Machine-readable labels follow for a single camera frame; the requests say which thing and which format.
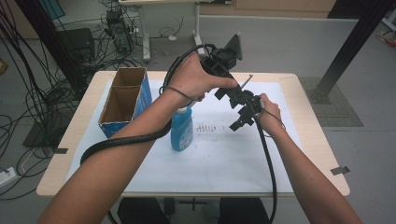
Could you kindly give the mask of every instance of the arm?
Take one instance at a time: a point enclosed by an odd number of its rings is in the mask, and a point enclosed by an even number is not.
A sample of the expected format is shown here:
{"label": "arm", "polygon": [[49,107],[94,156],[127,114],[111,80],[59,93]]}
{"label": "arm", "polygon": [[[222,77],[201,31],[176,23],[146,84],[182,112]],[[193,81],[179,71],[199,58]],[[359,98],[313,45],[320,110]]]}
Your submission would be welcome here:
{"label": "arm", "polygon": [[[233,88],[236,81],[207,74],[193,53],[169,83],[196,98],[216,87]],[[159,131],[189,101],[165,90],[138,118],[112,138]],[[66,182],[41,215],[38,223],[100,223],[131,181],[154,142],[113,147],[89,157]]]}
{"label": "arm", "polygon": [[[280,110],[265,94],[265,109],[280,119]],[[295,145],[279,120],[263,111],[262,128],[274,139],[294,193],[311,223],[361,223],[338,189]]]}

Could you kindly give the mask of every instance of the hand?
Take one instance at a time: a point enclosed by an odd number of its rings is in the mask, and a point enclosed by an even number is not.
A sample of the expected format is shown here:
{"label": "hand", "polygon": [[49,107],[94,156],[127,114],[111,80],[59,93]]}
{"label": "hand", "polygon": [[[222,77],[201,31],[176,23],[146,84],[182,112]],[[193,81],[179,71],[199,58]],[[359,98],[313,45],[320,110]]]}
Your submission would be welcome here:
{"label": "hand", "polygon": [[237,85],[233,78],[209,75],[202,68],[198,54],[194,52],[178,67],[168,86],[182,91],[190,98],[197,99],[212,89],[230,89]]}
{"label": "hand", "polygon": [[265,93],[262,93],[260,97],[264,102],[264,109],[265,109],[259,115],[260,124],[262,125],[262,128],[271,136],[279,133],[280,131],[284,131],[282,118],[280,117],[280,109],[278,105],[271,102]]}

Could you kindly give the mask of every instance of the forearm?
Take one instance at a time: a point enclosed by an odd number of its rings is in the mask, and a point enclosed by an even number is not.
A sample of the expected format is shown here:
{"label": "forearm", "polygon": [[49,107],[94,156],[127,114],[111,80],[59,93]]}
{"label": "forearm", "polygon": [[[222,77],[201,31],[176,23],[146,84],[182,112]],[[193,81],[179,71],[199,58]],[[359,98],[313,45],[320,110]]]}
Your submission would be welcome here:
{"label": "forearm", "polygon": [[[112,138],[158,132],[183,104],[184,99],[180,95],[165,91],[144,113]],[[92,155],[55,196],[40,222],[100,222],[131,181],[153,143],[113,147]]]}
{"label": "forearm", "polygon": [[311,223],[361,223],[344,196],[294,144],[286,131],[273,138],[294,193]]}

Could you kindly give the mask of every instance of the bottle cap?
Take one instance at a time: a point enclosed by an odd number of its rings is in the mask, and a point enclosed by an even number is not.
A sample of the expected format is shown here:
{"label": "bottle cap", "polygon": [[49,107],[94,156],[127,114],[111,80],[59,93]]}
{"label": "bottle cap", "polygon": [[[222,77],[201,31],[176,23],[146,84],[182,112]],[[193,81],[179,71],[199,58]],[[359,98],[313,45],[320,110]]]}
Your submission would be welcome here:
{"label": "bottle cap", "polygon": [[186,113],[186,111],[187,111],[187,107],[185,106],[185,107],[179,108],[179,109],[177,110],[177,113],[178,113],[178,114],[184,114],[184,113]]}

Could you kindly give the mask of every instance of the bottle label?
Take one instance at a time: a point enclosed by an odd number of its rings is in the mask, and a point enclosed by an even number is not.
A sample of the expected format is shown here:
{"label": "bottle label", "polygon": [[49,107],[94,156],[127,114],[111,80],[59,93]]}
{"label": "bottle label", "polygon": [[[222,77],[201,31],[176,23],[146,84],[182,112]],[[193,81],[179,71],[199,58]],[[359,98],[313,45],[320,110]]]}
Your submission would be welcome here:
{"label": "bottle label", "polygon": [[189,146],[192,141],[192,122],[190,122],[189,127],[186,128],[186,132],[181,135],[180,138],[180,149],[183,150]]}

